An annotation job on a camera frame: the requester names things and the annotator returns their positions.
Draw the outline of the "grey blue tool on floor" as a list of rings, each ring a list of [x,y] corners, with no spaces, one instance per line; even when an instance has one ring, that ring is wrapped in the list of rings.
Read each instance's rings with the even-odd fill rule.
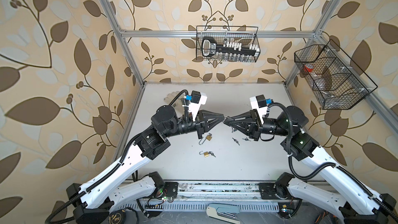
[[[211,203],[206,208],[206,214],[208,217],[230,224],[241,223],[237,217],[239,213],[240,209],[236,205]]]

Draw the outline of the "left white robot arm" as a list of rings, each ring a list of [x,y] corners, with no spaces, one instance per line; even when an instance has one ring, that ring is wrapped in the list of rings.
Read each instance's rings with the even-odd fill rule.
[[[222,123],[223,114],[200,109],[206,101],[205,93],[180,91],[171,103],[156,110],[150,126],[128,141],[114,163],[84,184],[71,184],[67,188],[69,200],[54,210],[45,223],[100,224],[122,201],[154,194],[163,186],[158,173],[150,173],[127,186],[121,184],[170,147],[169,137],[195,132],[201,139]]]

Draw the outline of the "brass padlock long shackle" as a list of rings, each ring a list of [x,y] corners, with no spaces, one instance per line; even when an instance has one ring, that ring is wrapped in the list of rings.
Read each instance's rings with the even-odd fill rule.
[[[208,133],[205,137],[200,139],[199,145],[203,145],[206,141],[210,141],[212,139],[212,134]]]

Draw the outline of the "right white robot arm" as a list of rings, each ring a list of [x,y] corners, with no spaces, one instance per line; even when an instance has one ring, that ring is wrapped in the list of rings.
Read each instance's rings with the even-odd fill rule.
[[[283,192],[324,209],[344,224],[386,224],[394,213],[396,200],[380,194],[352,175],[302,128],[308,118],[296,106],[271,103],[234,117],[224,124],[255,141],[262,134],[283,136],[289,173],[276,182]]]

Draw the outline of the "brass padlock with keys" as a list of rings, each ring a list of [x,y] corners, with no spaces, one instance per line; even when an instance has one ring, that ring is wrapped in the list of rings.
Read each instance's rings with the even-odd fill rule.
[[[202,155],[204,157],[209,157],[209,156],[216,157],[212,151],[200,151],[199,155]]]

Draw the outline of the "white work glove red cuff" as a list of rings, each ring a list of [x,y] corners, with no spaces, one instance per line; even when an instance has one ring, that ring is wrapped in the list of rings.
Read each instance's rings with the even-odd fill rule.
[[[178,94],[179,94],[178,91],[171,92],[171,93],[169,93],[169,94],[167,95],[167,99],[169,99],[169,100],[171,101],[171,100],[174,99]]]

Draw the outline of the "black socket set holder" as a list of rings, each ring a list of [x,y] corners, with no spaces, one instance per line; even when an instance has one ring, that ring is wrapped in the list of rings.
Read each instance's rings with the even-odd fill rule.
[[[244,46],[242,43],[224,40],[217,42],[213,37],[205,36],[199,46],[199,51],[203,57],[226,59],[255,59],[260,55],[260,47],[255,44]]]

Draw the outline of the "red capped item in basket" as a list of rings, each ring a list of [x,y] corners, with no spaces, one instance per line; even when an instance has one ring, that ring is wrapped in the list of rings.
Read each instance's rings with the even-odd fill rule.
[[[304,64],[304,66],[303,66],[303,72],[304,72],[304,73],[310,74],[310,73],[312,73],[313,71],[314,71],[314,66],[313,66],[312,64],[310,64],[310,63]]]

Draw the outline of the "round tape measure on floor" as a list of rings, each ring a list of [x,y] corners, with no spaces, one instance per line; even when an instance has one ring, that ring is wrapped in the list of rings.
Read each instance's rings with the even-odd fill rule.
[[[108,223],[109,224],[124,224],[126,221],[126,211],[118,210],[112,212],[109,216]]]

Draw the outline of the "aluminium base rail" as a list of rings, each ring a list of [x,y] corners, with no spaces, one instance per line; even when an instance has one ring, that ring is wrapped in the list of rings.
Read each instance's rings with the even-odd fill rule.
[[[142,207],[151,212],[204,212],[212,203],[235,205],[240,212],[278,212],[294,210],[298,198],[276,196],[273,181],[166,180],[160,199],[141,198]]]

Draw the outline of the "black padlock with keys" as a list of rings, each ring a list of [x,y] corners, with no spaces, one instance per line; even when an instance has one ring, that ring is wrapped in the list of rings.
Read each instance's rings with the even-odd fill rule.
[[[229,117],[226,117],[226,118],[224,119],[223,123],[226,124],[226,125],[229,125],[229,123],[230,123],[230,118],[229,118]]]

